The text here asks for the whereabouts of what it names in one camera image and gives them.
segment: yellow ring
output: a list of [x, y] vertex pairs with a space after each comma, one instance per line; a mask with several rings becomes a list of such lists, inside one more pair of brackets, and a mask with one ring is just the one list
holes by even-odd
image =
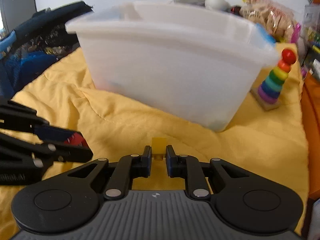
[[278, 66], [273, 69], [273, 73], [282, 81], [286, 80], [288, 77], [288, 73], [280, 69]]

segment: gray cabinet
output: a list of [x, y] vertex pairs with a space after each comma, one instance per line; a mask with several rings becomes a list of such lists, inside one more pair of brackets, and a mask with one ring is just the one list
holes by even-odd
[[35, 0], [0, 0], [0, 11], [5, 32], [30, 19], [36, 12]]

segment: plastic storage container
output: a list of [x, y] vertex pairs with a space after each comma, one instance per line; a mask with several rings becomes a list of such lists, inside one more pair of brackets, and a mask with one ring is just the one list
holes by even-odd
[[223, 130], [261, 67], [279, 60], [261, 28], [232, 14], [135, 2], [68, 22], [97, 89]]

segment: teal ring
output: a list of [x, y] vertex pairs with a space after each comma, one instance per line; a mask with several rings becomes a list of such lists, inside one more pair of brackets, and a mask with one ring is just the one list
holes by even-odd
[[280, 92], [282, 90], [282, 86], [274, 83], [269, 76], [266, 78], [265, 82], [273, 91]]

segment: blue ring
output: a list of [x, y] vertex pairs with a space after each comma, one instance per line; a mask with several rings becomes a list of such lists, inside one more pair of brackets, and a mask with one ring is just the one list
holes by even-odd
[[280, 92], [277, 92], [277, 91], [272, 90], [272, 89], [266, 84], [265, 81], [262, 82], [261, 88], [262, 88], [262, 90], [263, 90], [268, 96], [270, 96], [271, 98], [277, 99], [277, 98], [279, 97], [279, 95], [280, 95]]
[[282, 90], [282, 86], [274, 83], [269, 76], [266, 78], [265, 82], [268, 85], [268, 87], [270, 87], [275, 92], [280, 92]]

